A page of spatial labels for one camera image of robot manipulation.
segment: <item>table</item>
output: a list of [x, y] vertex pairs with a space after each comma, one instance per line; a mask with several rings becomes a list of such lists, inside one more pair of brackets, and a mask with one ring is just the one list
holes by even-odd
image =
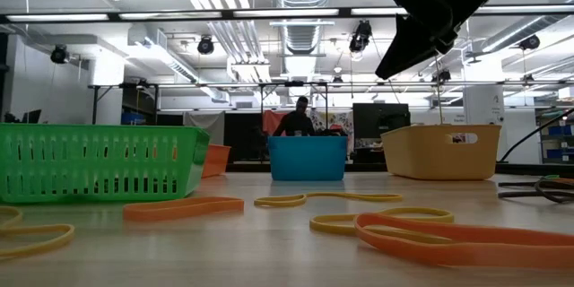
[[[358, 239], [309, 230], [309, 218], [318, 214], [412, 205], [450, 210], [458, 223], [574, 234], [574, 205], [497, 198], [494, 181], [524, 179], [430, 182], [347, 173], [343, 182], [321, 183], [236, 173], [204, 179], [196, 196], [244, 198], [243, 214], [157, 223], [123, 223], [121, 204], [24, 206], [26, 224], [72, 223], [76, 238], [49, 254], [0, 261], [0, 286], [572, 286], [574, 271], [430, 267], [386, 256]], [[252, 205], [261, 196], [344, 190], [403, 194], [404, 201], [312, 197], [296, 208]]]

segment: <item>blue bin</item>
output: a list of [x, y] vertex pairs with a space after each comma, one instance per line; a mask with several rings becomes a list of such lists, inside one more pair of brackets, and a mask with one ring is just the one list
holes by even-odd
[[269, 137], [273, 180], [342, 180], [347, 137]]

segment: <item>person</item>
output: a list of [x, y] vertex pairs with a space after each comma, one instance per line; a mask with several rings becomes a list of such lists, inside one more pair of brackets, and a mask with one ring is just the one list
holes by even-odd
[[315, 128], [313, 128], [313, 123], [311, 119], [307, 117], [305, 111], [309, 100], [306, 97], [300, 97], [297, 100], [297, 105], [293, 112], [285, 115], [281, 119], [281, 123], [273, 133], [273, 136], [280, 136], [283, 131], [289, 136], [301, 135], [315, 135]]

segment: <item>ceiling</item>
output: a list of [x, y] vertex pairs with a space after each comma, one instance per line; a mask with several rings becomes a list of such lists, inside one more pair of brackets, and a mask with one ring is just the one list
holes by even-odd
[[[193, 10], [189, 0], [121, 0], [114, 2], [111, 0], [28, 0], [30, 13], [53, 13], [53, 12], [102, 12], [102, 11], [158, 11], [158, 10]], [[0, 12], [2, 13], [25, 13], [27, 0], [0, 0]], [[249, 0], [253, 7], [275, 7], [274, 0]], [[552, 0], [491, 0], [489, 4], [548, 4]], [[330, 5], [335, 7], [345, 6], [393, 6], [392, 0], [330, 0]], [[473, 17], [468, 22], [470, 33], [466, 32], [466, 26], [459, 33], [457, 43], [461, 44], [468, 40], [488, 39], [509, 25], [517, 22], [523, 17]], [[372, 82], [377, 80], [374, 70], [377, 68], [390, 41], [396, 33], [394, 19], [371, 19], [370, 24], [373, 30], [375, 44], [371, 42], [363, 53], [361, 61], [352, 61], [348, 50], [348, 39], [356, 28], [358, 19], [337, 19], [333, 20], [335, 25], [326, 26], [321, 36], [320, 54], [323, 57], [317, 59], [315, 79], [330, 79], [333, 69], [339, 66], [343, 69], [343, 74], [352, 72], [355, 82]], [[269, 21], [256, 21], [257, 36], [264, 51], [265, 58], [270, 63], [270, 75], [280, 77], [283, 70], [283, 44], [280, 40], [277, 28], [270, 27]], [[129, 54], [126, 65], [126, 74], [141, 75], [147, 78], [171, 76], [173, 72], [161, 61], [145, 55], [137, 49], [133, 43], [126, 43], [126, 32], [133, 28], [130, 23], [102, 23], [102, 24], [50, 24], [36, 25], [30, 28], [30, 34], [94, 34], [106, 41], [117, 45], [120, 49]], [[169, 39], [170, 50], [186, 64], [194, 67], [200, 73], [202, 82], [228, 83], [231, 81], [226, 73], [227, 54], [218, 42], [215, 42], [215, 50], [209, 56], [199, 55], [196, 50], [197, 41], [203, 34], [209, 34], [209, 29], [205, 22], [156, 22], [146, 23], [139, 26], [150, 33], [155, 30], [162, 30]], [[569, 17], [552, 27], [539, 32], [537, 36], [542, 41], [541, 48], [551, 45], [574, 34], [574, 19]], [[564, 58], [571, 57], [574, 42], [564, 41], [560, 45], [551, 46], [545, 49], [538, 49], [540, 53], [527, 57], [526, 70], [549, 65]], [[507, 78], [519, 79], [525, 72], [525, 63], [518, 61], [522, 53], [514, 49], [504, 49], [497, 55], [502, 59], [503, 71]], [[431, 63], [421, 63], [407, 71], [397, 75], [395, 81], [418, 80], [421, 76], [431, 75], [432, 68], [425, 69]], [[460, 77], [460, 70], [463, 68], [461, 61], [452, 62], [450, 65], [454, 78]], [[555, 73], [544, 76], [546, 79], [563, 79], [571, 75], [571, 67], [555, 71]], [[541, 89], [553, 91], [552, 87]], [[181, 95], [203, 95], [198, 91], [180, 91]]]

